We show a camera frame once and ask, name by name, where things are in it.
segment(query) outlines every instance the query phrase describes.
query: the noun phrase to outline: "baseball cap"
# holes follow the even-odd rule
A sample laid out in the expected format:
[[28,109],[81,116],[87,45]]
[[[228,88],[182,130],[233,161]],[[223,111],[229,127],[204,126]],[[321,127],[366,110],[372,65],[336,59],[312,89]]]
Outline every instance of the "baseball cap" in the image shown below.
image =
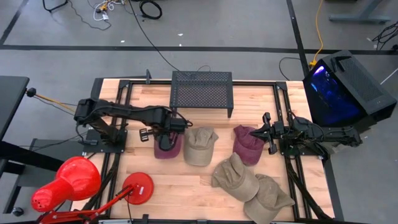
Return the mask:
[[187,164],[207,166],[211,162],[218,135],[213,128],[194,128],[185,131],[184,159]]
[[211,186],[221,187],[234,198],[247,202],[259,190],[259,181],[234,152],[220,162],[211,176]]
[[283,207],[294,205],[294,201],[280,189],[273,178],[262,174],[256,174],[256,178],[260,183],[258,193],[244,203],[243,210],[257,224],[268,224]]
[[[175,135],[176,135],[176,133],[171,133],[170,139],[173,139]],[[161,150],[159,147],[159,142],[155,140],[154,141],[155,142],[155,146],[154,146],[155,158],[156,159],[172,159],[172,158],[178,156],[178,154],[181,151],[183,139],[184,139],[183,134],[178,134],[174,148],[172,148],[170,151]]]
[[252,127],[237,126],[234,128],[235,141],[233,152],[236,152],[243,163],[249,166],[256,165],[261,157],[264,141],[250,135]]

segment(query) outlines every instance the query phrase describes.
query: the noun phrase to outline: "black floor stripe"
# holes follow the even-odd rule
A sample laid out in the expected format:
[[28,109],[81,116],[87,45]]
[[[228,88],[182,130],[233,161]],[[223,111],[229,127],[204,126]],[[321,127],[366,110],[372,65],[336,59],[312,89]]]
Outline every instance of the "black floor stripe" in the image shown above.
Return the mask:
[[297,24],[296,15],[294,13],[292,0],[286,0],[287,8],[289,10],[290,20],[292,21],[292,27],[294,32],[294,39],[296,40],[297,48],[298,48],[298,56],[300,57],[301,66],[303,68],[304,76],[307,76],[310,73],[310,69],[308,68],[307,58],[305,57],[305,51],[303,42],[301,40],[299,25]]
[[17,22],[19,16],[21,15],[22,10],[24,9],[28,1],[29,0],[23,0],[21,5],[19,5],[17,12],[15,13],[14,17],[11,19],[11,22],[8,24],[6,30],[2,33],[0,39],[0,45],[3,45],[5,43],[8,35],[11,33],[12,28],[14,28],[15,23]]
[[[298,54],[298,49],[268,47],[157,47],[163,52],[262,52]],[[59,45],[0,45],[0,50],[71,50],[71,51],[156,51],[152,46],[59,46]],[[305,54],[315,54],[318,49],[305,49]],[[340,50],[321,50],[320,54],[333,54]],[[398,55],[391,50],[349,50],[353,55]]]

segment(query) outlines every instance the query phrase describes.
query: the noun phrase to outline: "yellow cable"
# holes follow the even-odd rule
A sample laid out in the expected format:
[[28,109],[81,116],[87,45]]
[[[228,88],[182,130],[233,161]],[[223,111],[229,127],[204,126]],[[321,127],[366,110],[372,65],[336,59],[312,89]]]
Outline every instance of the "yellow cable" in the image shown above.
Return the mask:
[[319,38],[319,41],[321,42],[321,48],[320,48],[320,49],[317,51],[317,53],[314,55],[312,62],[310,62],[310,66],[312,66],[312,67],[315,66],[315,65],[317,64],[317,57],[318,57],[318,54],[319,54],[319,52],[321,52],[321,50],[323,49],[323,42],[322,42],[322,38],[321,38],[321,33],[319,32],[319,28],[318,28],[318,15],[319,15],[319,11],[320,11],[320,9],[321,9],[321,7],[322,7],[322,3],[323,3],[323,0],[321,0],[321,3],[319,4],[318,11],[317,11],[317,16],[316,16],[316,18],[315,18],[315,26],[317,27],[318,38]]
[[72,112],[75,112],[75,110],[73,110],[73,109],[70,108],[69,106],[64,105],[63,103],[61,103],[61,102],[59,102],[59,101],[57,101],[57,100],[53,100],[53,99],[51,99],[51,98],[47,98],[47,97],[42,96],[42,95],[39,95],[39,94],[36,94],[36,96],[39,97],[39,98],[41,98],[41,99],[43,99],[43,100],[47,100],[47,101],[50,101],[50,102],[52,102],[52,103],[56,103],[56,104],[62,106],[63,108],[68,109],[68,110],[70,110],[70,111],[72,111]]

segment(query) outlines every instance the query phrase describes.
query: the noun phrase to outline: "cap brim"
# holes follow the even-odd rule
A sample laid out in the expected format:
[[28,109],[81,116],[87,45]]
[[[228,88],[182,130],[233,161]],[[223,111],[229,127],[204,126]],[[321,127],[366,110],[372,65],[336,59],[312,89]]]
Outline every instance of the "cap brim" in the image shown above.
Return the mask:
[[257,224],[268,224],[271,223],[274,218],[278,215],[280,209],[268,209],[264,208],[257,197],[252,200],[245,202],[243,205],[243,211]]
[[207,166],[213,157],[214,144],[205,149],[194,149],[189,144],[184,147],[184,159],[187,164],[194,166]]
[[260,183],[256,176],[245,167],[245,177],[243,183],[235,189],[225,189],[234,198],[241,202],[247,202],[256,196],[260,188]]

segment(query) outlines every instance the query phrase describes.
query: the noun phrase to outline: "red desk lamp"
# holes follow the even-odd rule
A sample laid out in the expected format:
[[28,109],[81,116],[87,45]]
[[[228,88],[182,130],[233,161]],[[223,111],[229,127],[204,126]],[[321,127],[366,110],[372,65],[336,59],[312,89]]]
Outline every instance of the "red desk lamp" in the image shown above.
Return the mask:
[[101,176],[92,162],[84,157],[72,157],[65,161],[55,180],[32,196],[32,207],[38,212],[49,212],[66,200],[84,200],[100,189]]
[[115,198],[97,210],[54,211],[57,205],[66,200],[84,200],[94,196],[100,186],[100,173],[92,162],[84,157],[68,159],[57,171],[55,180],[37,190],[32,196],[32,207],[38,212],[45,212],[37,220],[38,223],[65,223],[78,220],[89,223],[122,198],[126,198],[133,205],[140,205],[147,202],[154,192],[151,177],[136,172],[127,177],[123,189]]

